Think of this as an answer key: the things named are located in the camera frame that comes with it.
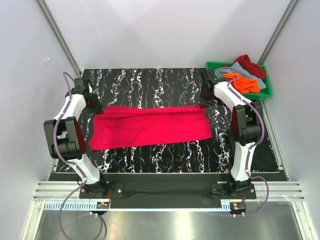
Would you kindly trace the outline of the pink red t-shirt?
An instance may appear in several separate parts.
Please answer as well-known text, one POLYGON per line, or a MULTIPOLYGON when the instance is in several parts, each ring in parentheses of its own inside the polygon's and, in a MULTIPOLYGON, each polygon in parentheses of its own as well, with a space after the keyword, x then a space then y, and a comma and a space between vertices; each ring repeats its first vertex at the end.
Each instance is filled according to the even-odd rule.
POLYGON ((176 144, 212 138, 206 110, 199 106, 139 109, 108 106, 93 120, 93 151, 176 144))

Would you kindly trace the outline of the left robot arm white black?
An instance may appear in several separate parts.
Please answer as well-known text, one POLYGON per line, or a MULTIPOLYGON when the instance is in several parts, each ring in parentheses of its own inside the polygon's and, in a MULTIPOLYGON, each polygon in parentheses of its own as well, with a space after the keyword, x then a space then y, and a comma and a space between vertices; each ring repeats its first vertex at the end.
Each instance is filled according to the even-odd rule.
POLYGON ((83 111, 98 115, 103 112, 103 105, 88 79, 76 78, 74 87, 67 84, 67 88, 62 109, 54 119, 43 124, 48 150, 53 159, 64 162, 77 173, 83 198, 103 198, 108 193, 108 184, 86 153, 86 140, 78 123, 83 111))

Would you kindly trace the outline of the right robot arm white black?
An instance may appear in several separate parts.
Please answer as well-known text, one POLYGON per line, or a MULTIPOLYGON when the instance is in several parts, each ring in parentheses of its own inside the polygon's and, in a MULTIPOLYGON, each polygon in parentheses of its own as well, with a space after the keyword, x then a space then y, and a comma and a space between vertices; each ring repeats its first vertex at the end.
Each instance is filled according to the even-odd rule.
POLYGON ((251 191, 253 155, 265 136, 262 104, 245 98, 232 86, 239 76, 226 81, 216 76, 215 69, 205 69, 201 77, 203 84, 199 105, 202 108, 212 106, 214 99, 218 98, 231 110, 229 137, 234 143, 232 168, 227 183, 214 188, 212 195, 242 199, 251 191))

